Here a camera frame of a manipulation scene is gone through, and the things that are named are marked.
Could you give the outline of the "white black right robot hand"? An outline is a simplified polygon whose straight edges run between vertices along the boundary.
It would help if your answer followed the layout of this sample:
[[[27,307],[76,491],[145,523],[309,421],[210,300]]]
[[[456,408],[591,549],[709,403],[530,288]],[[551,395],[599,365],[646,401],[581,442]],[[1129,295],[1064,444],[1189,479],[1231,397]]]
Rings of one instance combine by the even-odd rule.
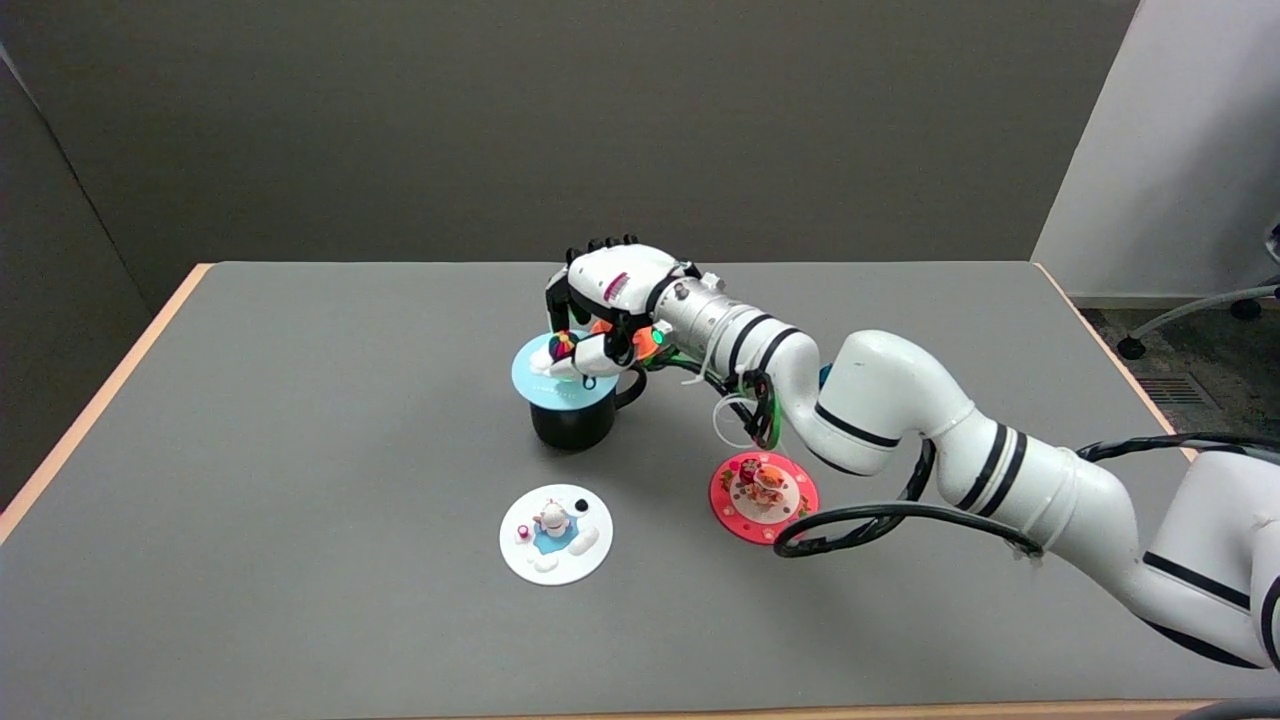
[[[701,279],[695,263],[640,243],[636,236],[568,249],[548,281],[552,340],[547,374],[557,380],[618,375],[635,363],[634,336],[654,322],[658,299],[677,279]]]

